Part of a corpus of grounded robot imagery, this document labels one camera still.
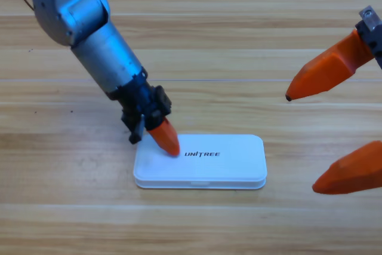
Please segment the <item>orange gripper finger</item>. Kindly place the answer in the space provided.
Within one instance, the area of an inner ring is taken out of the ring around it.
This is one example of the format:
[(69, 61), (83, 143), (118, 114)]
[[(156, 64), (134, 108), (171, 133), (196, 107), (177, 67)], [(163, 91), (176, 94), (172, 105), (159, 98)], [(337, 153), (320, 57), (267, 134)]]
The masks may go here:
[(381, 142), (377, 140), (331, 164), (312, 189), (325, 195), (342, 195), (380, 187)]

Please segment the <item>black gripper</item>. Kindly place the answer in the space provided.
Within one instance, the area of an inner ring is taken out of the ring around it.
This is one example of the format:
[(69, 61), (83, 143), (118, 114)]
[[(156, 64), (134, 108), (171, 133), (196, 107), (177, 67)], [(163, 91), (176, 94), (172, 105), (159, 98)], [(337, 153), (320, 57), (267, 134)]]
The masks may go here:
[(157, 145), (171, 156), (180, 154), (178, 134), (166, 116), (171, 113), (171, 100), (162, 86), (152, 86), (147, 73), (141, 71), (132, 80), (108, 93), (108, 98), (122, 106), (122, 122), (130, 131), (129, 141), (136, 144), (147, 131)]
[(373, 58), (381, 67), (381, 18), (370, 5), (359, 15), (362, 20), (356, 29), (296, 74), (285, 93), (288, 101), (331, 90)]

